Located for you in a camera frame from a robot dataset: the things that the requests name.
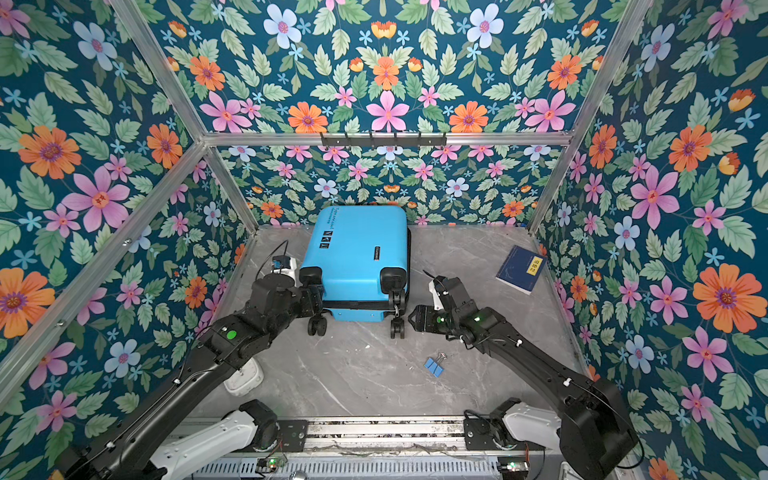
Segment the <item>book cover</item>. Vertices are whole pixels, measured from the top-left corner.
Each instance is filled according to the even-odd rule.
[[[496,278],[530,295],[546,263],[547,257],[515,245],[498,270]]]

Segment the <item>blue binder clip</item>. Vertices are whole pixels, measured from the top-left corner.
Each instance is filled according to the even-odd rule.
[[[435,356],[435,359],[432,357],[429,357],[427,359],[427,362],[424,364],[424,368],[429,370],[431,374],[433,374],[435,377],[439,377],[442,375],[443,368],[440,366],[440,363],[445,360],[447,357],[444,353],[440,352]]]

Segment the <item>orange flower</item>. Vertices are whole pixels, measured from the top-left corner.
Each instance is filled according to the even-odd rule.
[[[592,379],[593,382],[597,382],[600,379],[598,371],[592,365],[589,365],[587,368],[589,370],[589,378]]]
[[[697,125],[693,130],[686,127],[680,132],[680,138],[672,140],[670,163],[674,164],[674,169],[679,172],[692,172],[699,166],[699,162],[704,161],[710,154],[707,145],[711,143],[712,134],[705,132],[703,125]]]
[[[181,145],[175,131],[171,131],[166,124],[152,125],[149,127],[151,137],[147,137],[147,146],[152,148],[152,158],[163,167],[170,169],[181,156]]]
[[[270,218],[280,218],[283,216],[283,208],[272,202],[264,202],[261,204],[261,210]]]
[[[395,22],[373,22],[371,31],[376,38],[392,38],[397,31],[397,24]]]
[[[592,145],[589,147],[589,163],[592,167],[602,168],[614,157],[616,148],[616,129],[613,125],[603,125],[600,131],[592,137]]]
[[[571,293],[573,294],[574,300],[579,303],[587,299],[587,286],[584,285],[584,279],[579,275],[571,280]]]
[[[373,74],[375,75],[373,80],[384,90],[392,90],[392,86],[397,85],[399,81],[398,73],[400,73],[400,68],[395,65],[395,61],[391,57],[381,57],[379,64],[373,67]]]
[[[408,69],[410,71],[419,71],[422,68],[424,68],[424,65],[422,65],[422,61],[419,60],[416,57],[411,57],[410,60],[408,60]]]
[[[55,300],[52,288],[43,288],[48,279],[38,272],[24,278],[20,268],[0,270],[0,329],[5,327],[5,338],[12,339],[27,333],[27,323],[34,325],[45,313],[44,305]]]
[[[202,276],[197,276],[190,280],[190,285],[184,291],[187,294],[187,298],[184,302],[190,306],[190,308],[197,308],[203,304],[205,300],[205,294],[208,293],[208,287],[205,286],[206,281]]]
[[[585,37],[592,35],[594,31],[598,29],[599,24],[600,22],[598,22],[597,20],[590,20],[589,22],[585,23],[584,26],[581,27],[581,34]]]
[[[679,480],[677,473],[674,470],[670,470],[667,463],[660,458],[652,458],[650,460],[648,473],[650,473],[650,477],[653,480]]]
[[[510,202],[504,205],[502,213],[505,217],[516,217],[523,213],[523,209],[525,209],[525,205],[522,202]]]
[[[715,317],[715,328],[725,333],[733,331],[734,323],[741,333],[757,328],[752,315],[764,317],[768,302],[761,296],[751,295],[763,288],[752,273],[739,277],[738,266],[723,263],[720,275],[709,267],[700,277],[703,283],[694,284],[694,298],[702,300],[696,309],[705,320]]]
[[[245,253],[245,243],[241,243],[238,248],[235,249],[235,265],[240,263]]]
[[[747,88],[746,90],[736,90],[733,95],[730,96],[728,101],[728,108],[731,111],[739,111],[746,108],[747,105],[752,103],[756,95]]]
[[[564,90],[568,85],[576,81],[576,75],[581,72],[581,58],[577,55],[571,57],[565,55],[552,65],[552,71],[547,75],[550,88]]]
[[[455,134],[478,134],[488,124],[487,113],[488,110],[483,105],[478,106],[476,101],[468,101],[466,106],[459,105],[449,120],[453,125],[451,131]]]
[[[362,59],[360,57],[357,57],[350,60],[349,69],[351,71],[362,71]]]
[[[190,71],[197,83],[204,85],[208,90],[216,91],[224,89],[224,74],[221,67],[215,61],[208,61],[208,57],[192,57]]]
[[[298,134],[324,134],[327,131],[328,119],[321,115],[322,112],[316,105],[310,107],[305,101],[300,101],[296,107],[291,107],[288,113],[291,115],[288,123],[296,128]]]
[[[717,168],[720,169],[720,172],[726,175],[735,175],[739,172],[739,166],[741,165],[741,160],[739,160],[739,155],[736,152],[730,152],[729,154],[725,154],[723,158],[720,159],[720,163],[717,165]]]
[[[80,147],[58,128],[50,131],[43,125],[35,127],[35,135],[23,134],[18,142],[24,147],[18,155],[24,163],[32,164],[29,169],[41,177],[48,174],[51,178],[61,179],[80,164],[80,155],[74,153]]]
[[[168,28],[170,28],[170,30],[176,34],[178,38],[184,38],[187,36],[187,28],[175,20],[168,22]]]

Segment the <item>aluminum profile bar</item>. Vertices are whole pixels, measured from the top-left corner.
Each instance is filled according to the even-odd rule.
[[[123,258],[132,239],[141,236],[141,232],[168,202],[171,194],[192,173],[205,150],[203,144],[198,142],[184,152],[176,165],[0,362],[0,408],[18,391],[40,363],[40,359],[56,346],[69,323],[88,304],[94,290]]]
[[[231,172],[227,169],[221,154],[216,148],[208,147],[205,160],[208,162],[208,166],[213,171],[216,179],[219,180],[221,190],[229,199],[230,203],[232,204],[232,208],[234,208],[237,212],[237,215],[240,217],[240,221],[243,222],[246,230],[248,230],[251,235],[255,235],[256,230],[259,230],[259,226],[256,223],[256,218],[253,217],[250,208],[248,208],[248,203],[245,201],[243,192],[235,183],[235,179]]]
[[[241,132],[239,134],[209,133],[204,137],[209,147],[248,145],[309,145],[309,146],[358,146],[378,147],[399,145],[401,147],[429,147],[442,145],[558,145],[571,143],[571,135],[564,132],[481,133],[481,134],[260,134]]]
[[[193,141],[200,141],[203,135],[207,133],[205,125],[176,74],[170,69],[167,56],[163,53],[160,43],[157,42],[138,5],[134,0],[111,0],[110,5],[114,8],[120,21],[123,22],[123,26],[136,44],[141,57],[152,70],[157,84],[184,123],[190,137]]]
[[[592,123],[594,116],[598,112],[600,103],[603,101],[603,97],[608,92],[608,88],[611,86],[616,72],[624,60],[624,56],[629,50],[629,46],[632,43],[632,39],[637,34],[637,30],[643,24],[643,18],[648,12],[653,0],[629,0],[627,8],[624,10],[624,15],[619,21],[619,25],[616,27],[614,37],[611,39],[611,43],[605,52],[605,59],[603,65],[595,76],[592,86],[587,93],[587,97],[584,99],[584,103],[581,104],[581,108],[578,111],[576,120],[574,121],[574,127],[571,130],[571,143],[565,148],[565,151],[560,155],[560,160],[554,166],[554,170],[549,176],[549,181],[544,187],[544,191],[541,192],[541,196],[538,200],[538,207],[536,208],[536,214],[528,225],[528,229],[535,235],[541,222],[544,220],[544,216],[549,210],[554,197],[557,195],[560,184],[565,179],[565,175],[568,172],[568,165],[576,157],[578,149],[584,142],[584,137],[587,134],[590,124]]]

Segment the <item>suitcase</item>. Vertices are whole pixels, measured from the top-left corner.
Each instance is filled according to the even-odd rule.
[[[347,205],[320,211],[299,281],[323,292],[324,311],[343,322],[382,322],[392,314],[390,336],[405,338],[409,293],[410,231],[397,206]],[[325,334],[313,317],[308,333]]]

